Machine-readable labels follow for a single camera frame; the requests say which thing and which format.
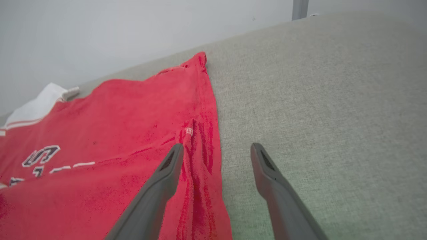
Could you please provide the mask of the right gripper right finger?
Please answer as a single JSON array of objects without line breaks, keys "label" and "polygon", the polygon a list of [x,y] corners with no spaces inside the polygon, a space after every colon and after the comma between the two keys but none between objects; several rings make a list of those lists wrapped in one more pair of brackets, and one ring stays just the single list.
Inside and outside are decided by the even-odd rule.
[{"label": "right gripper right finger", "polygon": [[260,143],[252,143],[251,163],[258,193],[265,199],[276,240],[327,240],[301,198]]}]

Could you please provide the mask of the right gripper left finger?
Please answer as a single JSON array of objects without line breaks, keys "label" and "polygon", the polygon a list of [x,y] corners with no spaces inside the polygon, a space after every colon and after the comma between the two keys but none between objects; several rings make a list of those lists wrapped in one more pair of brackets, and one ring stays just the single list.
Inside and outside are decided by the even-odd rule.
[{"label": "right gripper left finger", "polygon": [[175,195],[184,148],[175,144],[126,208],[106,240],[157,240],[167,202]]}]

